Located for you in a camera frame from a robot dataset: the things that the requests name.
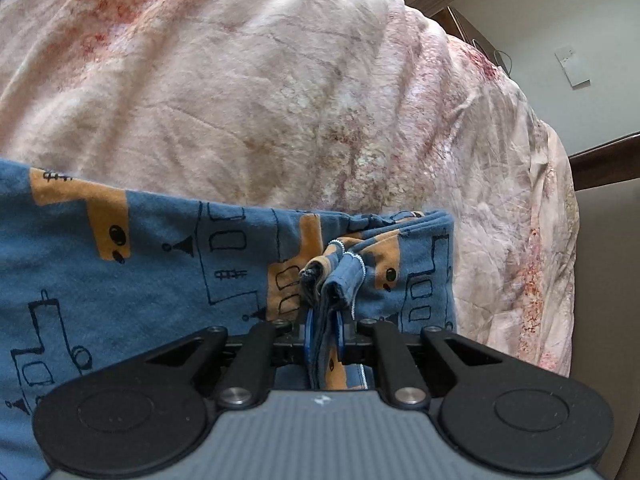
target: clothing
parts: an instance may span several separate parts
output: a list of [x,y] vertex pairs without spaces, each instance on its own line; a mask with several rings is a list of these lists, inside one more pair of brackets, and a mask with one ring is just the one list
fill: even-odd
[[0,23],[0,156],[245,206],[446,210],[459,332],[568,374],[562,144],[402,0],[0,0]]
[[[455,327],[445,212],[223,205],[0,160],[0,227],[0,471],[8,480],[36,480],[46,470],[30,425],[41,396],[206,326],[234,335],[258,320],[292,319],[300,270],[340,244],[361,258],[357,268],[327,267],[322,280],[351,283],[344,301],[350,308],[355,297],[356,319],[385,317],[414,333]],[[356,258],[346,254],[340,258]],[[327,310],[324,300],[308,300]],[[316,333],[325,342],[332,335],[328,326]],[[329,369],[329,353],[328,344],[314,353],[314,381],[361,387],[354,367],[334,361]],[[298,379],[288,370],[279,387],[300,387]]]

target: cable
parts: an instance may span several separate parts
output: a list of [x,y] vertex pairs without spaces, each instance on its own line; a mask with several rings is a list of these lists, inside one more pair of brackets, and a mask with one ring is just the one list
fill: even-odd
[[498,52],[499,54],[504,54],[506,57],[509,58],[509,69],[507,70],[507,77],[511,77],[511,69],[513,68],[513,59],[511,59],[511,56],[509,56],[509,54],[507,54],[505,51],[503,50],[498,50],[497,48],[494,50],[494,59],[495,62],[498,63],[498,58],[495,57],[495,53]]

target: metal screw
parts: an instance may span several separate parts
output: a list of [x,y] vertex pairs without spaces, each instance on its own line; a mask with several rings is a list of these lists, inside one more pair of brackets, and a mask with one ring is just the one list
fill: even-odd
[[420,388],[406,386],[397,390],[394,397],[398,402],[402,402],[403,404],[418,404],[427,398],[427,394]]
[[277,327],[281,327],[281,326],[287,326],[290,325],[291,322],[287,321],[286,319],[274,319],[273,321],[271,321],[275,326]]
[[241,404],[246,403],[249,399],[251,399],[251,392],[239,386],[227,388],[226,390],[222,390],[220,393],[220,400],[222,402],[226,404],[233,404],[235,406],[240,406]]
[[371,319],[369,317],[366,317],[365,319],[361,319],[358,322],[358,332],[364,334],[364,335],[368,335],[368,336],[372,336],[373,335],[373,331],[374,331],[374,327],[376,326],[376,323],[378,321],[375,319]]

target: wooden trim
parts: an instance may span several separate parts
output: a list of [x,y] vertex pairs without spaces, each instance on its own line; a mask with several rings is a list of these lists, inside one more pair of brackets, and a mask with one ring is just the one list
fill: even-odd
[[455,36],[459,40],[468,43],[465,37],[465,31],[460,27],[460,22],[456,19],[456,15],[453,13],[451,7],[445,7],[439,12],[436,12],[431,16],[431,19],[437,22],[450,36]]
[[576,191],[640,178],[640,132],[569,157]]
[[456,28],[460,31],[460,39],[465,43],[469,43],[469,38],[466,35],[465,27],[463,27],[462,24],[460,23],[460,17],[458,15],[458,12],[453,7],[450,7],[450,6],[447,6],[447,10],[451,15],[451,19],[456,24]]

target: cartoon print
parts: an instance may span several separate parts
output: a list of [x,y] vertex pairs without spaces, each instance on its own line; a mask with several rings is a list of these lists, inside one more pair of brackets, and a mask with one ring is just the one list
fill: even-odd
[[329,361],[324,374],[327,390],[346,390],[347,389],[347,372],[344,365],[338,361],[338,352],[335,344],[331,345],[329,350]]
[[245,221],[242,206],[200,202],[193,232],[175,244],[162,244],[162,250],[197,258],[207,303],[221,313],[232,312],[249,321],[264,319],[266,308],[260,306],[256,277],[242,268],[251,235]]
[[322,254],[320,215],[300,217],[300,251],[283,262],[268,268],[267,319],[294,319],[300,307],[300,270],[315,256]]
[[376,262],[374,286],[387,292],[395,288],[400,273],[400,245],[398,229],[375,237],[375,243],[362,250],[363,254],[372,254]]
[[33,413],[40,399],[56,384],[83,375],[93,367],[93,358],[86,348],[69,345],[60,302],[50,299],[46,290],[41,291],[41,296],[41,300],[28,304],[37,345],[11,350],[22,397],[4,402],[8,408],[26,414]]
[[[436,266],[435,254],[436,246],[441,246],[440,251],[447,255],[447,264],[445,266]],[[449,261],[449,235],[431,237],[431,268],[419,270],[417,272],[409,272],[406,279],[406,287],[404,290],[404,302],[399,316],[399,328],[402,332],[418,333],[431,319],[431,306],[436,304],[440,307],[445,305],[444,319],[450,319],[449,297],[446,294],[446,288],[440,284],[449,283],[451,278],[451,266]],[[438,284],[436,290],[439,291],[437,297],[433,297],[433,282]],[[453,324],[447,321],[444,328],[451,329]]]
[[84,200],[95,244],[103,260],[120,264],[131,256],[126,192],[53,171],[29,170],[31,195],[39,206]]

